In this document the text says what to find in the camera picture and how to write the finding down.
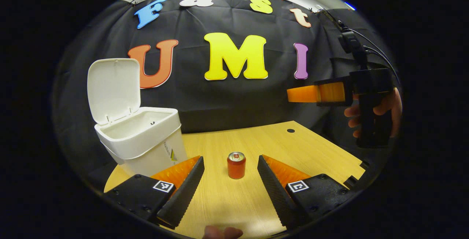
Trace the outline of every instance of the letter m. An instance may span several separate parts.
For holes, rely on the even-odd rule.
[[[234,78],[239,77],[246,60],[248,67],[243,72],[246,78],[267,78],[268,73],[265,70],[263,60],[265,38],[255,35],[248,36],[239,50],[225,33],[206,34],[204,39],[210,43],[210,68],[205,73],[207,80],[226,79],[228,73],[223,70],[223,60]]]

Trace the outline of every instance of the table surface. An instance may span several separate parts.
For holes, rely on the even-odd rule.
[[[350,176],[359,179],[365,170],[362,161],[320,135],[290,121],[245,129],[183,134],[189,158],[204,157],[205,171],[181,223],[170,231],[201,238],[206,225],[220,229],[233,226],[243,230],[241,238],[267,237],[284,231],[257,170],[265,154],[310,176],[328,174],[339,183]],[[246,157],[246,173],[241,179],[228,176],[226,158],[231,152]],[[130,176],[117,165],[104,192]]]

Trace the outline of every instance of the soda can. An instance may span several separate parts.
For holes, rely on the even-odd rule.
[[[246,170],[246,157],[241,152],[228,155],[228,176],[232,179],[241,179]]]

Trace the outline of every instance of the trash bin lid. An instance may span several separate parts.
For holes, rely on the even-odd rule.
[[[135,59],[96,60],[88,70],[88,102],[100,125],[136,112],[140,107],[140,65]]]

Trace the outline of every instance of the cable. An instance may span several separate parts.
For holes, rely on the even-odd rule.
[[[378,55],[380,57],[382,57],[388,64],[389,64],[389,67],[391,67],[392,71],[394,72],[394,75],[396,76],[396,79],[397,79],[397,82],[400,84],[400,80],[399,80],[399,77],[397,76],[397,73],[396,71],[394,70],[394,68],[392,67],[391,63],[389,62],[389,60],[387,60],[386,57],[384,57],[382,54],[380,54],[380,52],[377,52],[375,49],[371,48],[371,47],[367,47],[367,46],[363,46],[366,50],[371,50],[372,52],[369,51],[369,53],[371,54],[374,54],[374,55]]]
[[[386,56],[386,54],[384,54],[384,52],[377,45],[375,45],[371,40],[369,40],[367,37],[365,37],[364,35],[360,34],[359,32],[357,32],[353,29],[348,28],[348,30],[352,31],[353,33],[359,34],[359,35],[361,35],[361,37],[368,40],[368,42],[370,42],[375,48],[377,48],[384,55],[384,57],[386,57],[387,60],[389,60],[389,58]]]

